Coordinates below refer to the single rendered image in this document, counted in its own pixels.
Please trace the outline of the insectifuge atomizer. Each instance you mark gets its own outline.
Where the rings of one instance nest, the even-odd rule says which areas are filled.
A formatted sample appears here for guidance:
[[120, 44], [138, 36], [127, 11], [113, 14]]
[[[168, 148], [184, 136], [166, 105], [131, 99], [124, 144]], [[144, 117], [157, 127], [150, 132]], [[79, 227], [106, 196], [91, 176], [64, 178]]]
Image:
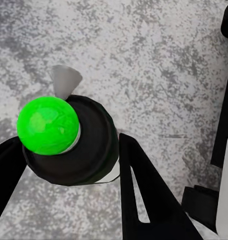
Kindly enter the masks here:
[[104, 184], [120, 177], [119, 135], [102, 104], [71, 95], [83, 77], [54, 65], [55, 96], [30, 101], [16, 128], [29, 168], [51, 184], [67, 187]]

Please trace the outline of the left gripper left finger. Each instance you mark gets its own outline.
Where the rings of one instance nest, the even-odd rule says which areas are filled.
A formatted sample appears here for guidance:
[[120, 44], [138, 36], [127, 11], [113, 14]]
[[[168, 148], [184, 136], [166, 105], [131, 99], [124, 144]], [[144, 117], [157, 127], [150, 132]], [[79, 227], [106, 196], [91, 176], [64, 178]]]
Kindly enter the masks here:
[[26, 166], [18, 136], [0, 144], [0, 217]]

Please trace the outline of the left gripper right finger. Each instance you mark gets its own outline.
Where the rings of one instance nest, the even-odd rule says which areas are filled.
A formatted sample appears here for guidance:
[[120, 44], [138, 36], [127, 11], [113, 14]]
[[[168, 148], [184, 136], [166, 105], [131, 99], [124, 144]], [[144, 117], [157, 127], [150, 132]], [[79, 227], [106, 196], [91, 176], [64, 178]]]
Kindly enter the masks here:
[[[139, 143], [118, 135], [123, 240], [204, 240]], [[149, 223], [138, 218], [131, 167]]]

